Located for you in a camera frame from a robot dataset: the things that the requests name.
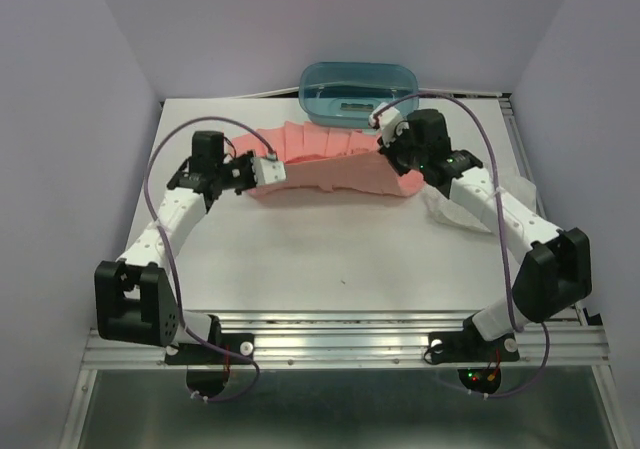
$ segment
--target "wall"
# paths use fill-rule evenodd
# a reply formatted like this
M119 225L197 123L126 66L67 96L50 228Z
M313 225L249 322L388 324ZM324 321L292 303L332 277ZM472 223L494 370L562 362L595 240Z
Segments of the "wall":
M0 34L0 447L52 448L158 104L103 0L0 0Z
M592 244L592 306L640 444L640 0L566 0L513 102L550 217Z
M515 87L562 0L106 0L162 97L298 85L320 60L395 62L423 86Z

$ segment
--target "pink cloth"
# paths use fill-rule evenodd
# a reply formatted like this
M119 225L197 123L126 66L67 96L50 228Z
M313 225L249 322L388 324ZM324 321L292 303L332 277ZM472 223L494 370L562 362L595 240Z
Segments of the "pink cloth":
M287 180L251 191L261 196L279 189L319 187L331 192L353 189L372 194L409 197L422 189L424 181L417 171L399 177L378 151L377 136L353 129L304 126L286 122L276 129L258 129L285 162ZM233 139L238 154L255 151L266 155L266 148L251 134Z

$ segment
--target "crumpled white fabric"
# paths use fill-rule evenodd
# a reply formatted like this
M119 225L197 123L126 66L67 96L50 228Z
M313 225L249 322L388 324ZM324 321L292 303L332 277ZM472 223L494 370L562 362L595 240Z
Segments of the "crumpled white fabric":
M536 211L536 186L528 179L515 172L501 171L500 186L512 196L527 206L532 212ZM433 220L450 226L460 227L476 232L491 232L478 219L471 215L464 207L444 197L435 187L425 186L424 198L429 216Z

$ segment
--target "screw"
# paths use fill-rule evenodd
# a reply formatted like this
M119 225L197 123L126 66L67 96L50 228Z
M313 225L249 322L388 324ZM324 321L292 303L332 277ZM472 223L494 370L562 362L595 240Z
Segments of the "screw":
M240 354L243 356L250 356L253 353L253 344L249 341L245 341L240 344Z
M515 339L509 338L504 340L504 348L507 352L516 352L518 350L518 343Z

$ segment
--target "tabletop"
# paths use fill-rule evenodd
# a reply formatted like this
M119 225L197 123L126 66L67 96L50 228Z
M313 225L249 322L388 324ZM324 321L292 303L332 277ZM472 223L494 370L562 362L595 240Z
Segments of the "tabletop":
M465 99L485 126L500 171L517 171L497 100ZM446 118L454 149L485 163L487 150L469 116L449 101L424 99ZM296 99L169 99L154 147L179 124L223 116L253 128L308 120ZM195 130L243 130L198 123L165 146L151 175L158 204L189 155ZM129 243L150 216L138 201ZM510 260L512 273L517 264ZM504 293L498 240L431 220L423 193L403 199L353 191L276 191L261 199L224 193L178 257L186 309L241 311L477 310Z

